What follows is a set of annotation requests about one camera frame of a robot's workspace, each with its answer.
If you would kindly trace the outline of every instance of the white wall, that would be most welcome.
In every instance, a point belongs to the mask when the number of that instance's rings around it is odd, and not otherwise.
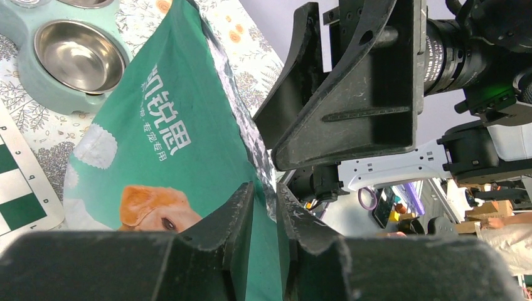
[[[294,10],[308,1],[240,0],[240,2],[279,57],[285,60],[292,37],[292,16]],[[316,2],[319,3],[322,13],[338,5],[338,0],[318,0]],[[453,15],[445,7],[444,0],[427,0],[427,2],[428,16],[430,18],[453,18]],[[329,39],[326,27],[322,29],[322,38],[324,42],[327,41],[328,43]],[[329,52],[324,52],[325,60],[329,61]],[[454,112],[454,105],[463,99],[464,94],[462,91],[427,97],[425,99],[424,111],[418,118],[417,144],[423,144],[431,139],[439,138],[447,129],[455,125],[475,120],[468,113],[458,115]]]

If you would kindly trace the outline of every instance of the cardboard box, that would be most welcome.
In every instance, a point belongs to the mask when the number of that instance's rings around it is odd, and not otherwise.
[[[455,224],[454,228],[458,234],[475,233],[475,224],[478,221],[465,221],[463,223]]]
[[[493,201],[486,202],[480,207],[465,212],[465,218],[468,221],[482,221],[488,218],[504,218],[511,216],[513,213],[512,202]]]
[[[467,210],[465,216],[476,216],[482,214],[493,214],[498,213],[499,204],[497,202],[485,202],[480,207],[475,207],[473,210]]]
[[[416,214],[415,213],[404,213],[404,214],[401,214],[399,216],[399,220],[400,221],[403,221],[405,219],[411,219],[411,218],[415,218],[416,217]]]

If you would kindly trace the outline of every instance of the camera lens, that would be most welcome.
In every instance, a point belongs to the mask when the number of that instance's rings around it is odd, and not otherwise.
[[[428,20],[425,95],[458,90],[475,83],[488,62],[481,43],[462,38],[454,20]]]

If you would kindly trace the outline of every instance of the person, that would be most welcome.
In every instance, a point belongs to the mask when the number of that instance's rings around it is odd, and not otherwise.
[[[481,221],[481,229],[501,229],[509,224],[529,224],[532,227],[532,212],[519,213],[505,218],[488,218]]]
[[[503,257],[512,275],[532,274],[532,212],[488,218],[477,235]]]

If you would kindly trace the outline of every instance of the smartphone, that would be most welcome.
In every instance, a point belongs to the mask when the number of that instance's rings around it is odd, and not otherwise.
[[[372,210],[371,215],[377,224],[385,229],[395,202],[395,193],[391,187],[384,187],[382,189],[377,189],[375,196],[377,197],[378,203],[377,207]]]

